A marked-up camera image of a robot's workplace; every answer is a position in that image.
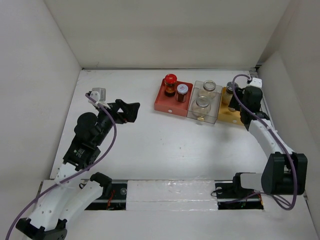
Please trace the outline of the small white bottle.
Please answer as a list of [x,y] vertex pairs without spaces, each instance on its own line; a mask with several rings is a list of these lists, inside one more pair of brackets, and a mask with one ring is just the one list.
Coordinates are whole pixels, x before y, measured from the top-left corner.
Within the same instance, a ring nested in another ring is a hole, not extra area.
[[221,102],[225,105],[229,105],[233,97],[233,82],[230,81],[226,84],[225,91],[222,94]]

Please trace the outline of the red-capped sauce bottle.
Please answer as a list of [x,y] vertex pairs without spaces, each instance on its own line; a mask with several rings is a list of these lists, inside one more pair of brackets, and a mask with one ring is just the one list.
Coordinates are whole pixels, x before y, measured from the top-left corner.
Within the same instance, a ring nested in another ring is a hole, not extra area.
[[167,97],[174,97],[176,94],[177,76],[172,73],[167,74],[164,77],[164,84],[165,84],[164,94]]

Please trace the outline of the wide clear glass jar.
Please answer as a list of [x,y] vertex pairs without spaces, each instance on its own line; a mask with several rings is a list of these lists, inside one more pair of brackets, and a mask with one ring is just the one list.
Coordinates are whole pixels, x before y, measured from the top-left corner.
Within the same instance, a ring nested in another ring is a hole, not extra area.
[[191,112],[198,118],[206,117],[211,111],[211,103],[205,96],[197,97],[191,105]]

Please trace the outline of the silver-lid brown spice jar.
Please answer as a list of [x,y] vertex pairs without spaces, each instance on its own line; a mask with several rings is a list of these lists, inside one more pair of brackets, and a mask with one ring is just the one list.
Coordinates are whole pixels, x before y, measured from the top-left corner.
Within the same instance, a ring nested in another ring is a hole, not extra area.
[[184,103],[187,99],[189,88],[186,84],[179,84],[176,88],[176,100],[179,103]]

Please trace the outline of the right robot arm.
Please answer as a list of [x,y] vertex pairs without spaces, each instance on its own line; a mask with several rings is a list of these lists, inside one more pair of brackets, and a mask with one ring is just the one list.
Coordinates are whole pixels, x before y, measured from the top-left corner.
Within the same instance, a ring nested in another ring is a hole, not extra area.
[[271,195],[300,196],[305,192],[308,159],[282,141],[269,116],[261,111],[262,97],[258,87],[236,86],[229,106],[240,112],[241,122],[268,157],[261,175],[262,190]]

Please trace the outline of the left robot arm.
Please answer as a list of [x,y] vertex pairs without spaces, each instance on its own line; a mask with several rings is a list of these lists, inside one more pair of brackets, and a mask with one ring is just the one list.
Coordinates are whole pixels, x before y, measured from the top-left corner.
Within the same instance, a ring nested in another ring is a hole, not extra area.
[[117,134],[117,124],[133,123],[140,103],[125,103],[116,99],[110,104],[89,101],[98,114],[85,112],[77,119],[75,136],[68,148],[54,185],[43,191],[37,208],[26,218],[20,218],[15,227],[31,240],[64,240],[68,226],[94,200],[112,195],[112,179],[103,173],[92,174],[80,187],[86,174],[105,156],[99,147],[110,132]]

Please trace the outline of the yellow tray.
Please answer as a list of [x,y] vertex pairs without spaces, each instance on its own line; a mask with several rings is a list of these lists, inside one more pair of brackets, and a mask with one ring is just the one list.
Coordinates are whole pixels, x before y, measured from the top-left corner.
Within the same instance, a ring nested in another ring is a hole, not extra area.
[[226,104],[222,103],[222,97],[220,99],[220,106],[218,110],[218,121],[244,126],[241,122],[241,115],[239,111],[230,111]]

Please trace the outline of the red tray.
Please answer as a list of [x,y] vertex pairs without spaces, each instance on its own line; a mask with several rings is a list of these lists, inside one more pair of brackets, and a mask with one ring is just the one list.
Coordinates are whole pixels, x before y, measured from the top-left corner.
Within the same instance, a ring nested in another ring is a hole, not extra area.
[[185,84],[188,87],[185,102],[178,102],[175,96],[165,95],[165,79],[162,80],[157,97],[154,101],[154,109],[159,112],[169,113],[181,117],[187,117],[189,102],[192,96],[193,84],[189,82],[177,81],[177,84]]

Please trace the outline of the clear plastic tray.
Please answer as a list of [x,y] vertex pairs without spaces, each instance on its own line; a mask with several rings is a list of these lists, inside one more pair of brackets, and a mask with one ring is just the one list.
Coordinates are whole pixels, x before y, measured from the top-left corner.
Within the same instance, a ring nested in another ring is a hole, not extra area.
[[222,86],[217,85],[213,80],[197,80],[189,101],[187,117],[215,124],[218,119],[222,89]]

